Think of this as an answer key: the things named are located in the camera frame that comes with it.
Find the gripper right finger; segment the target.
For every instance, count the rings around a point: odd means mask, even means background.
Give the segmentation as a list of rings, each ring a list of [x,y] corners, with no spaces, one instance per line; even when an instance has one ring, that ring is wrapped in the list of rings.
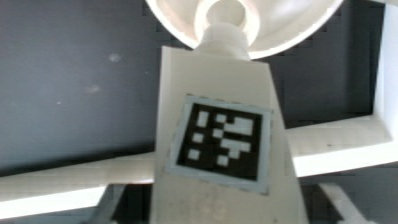
[[[377,224],[366,219],[336,183],[300,186],[309,224]]]

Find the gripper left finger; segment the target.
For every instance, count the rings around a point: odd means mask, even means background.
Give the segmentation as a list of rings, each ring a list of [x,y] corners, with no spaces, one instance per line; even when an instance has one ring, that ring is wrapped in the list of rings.
[[[110,184],[83,224],[149,224],[151,184]]]

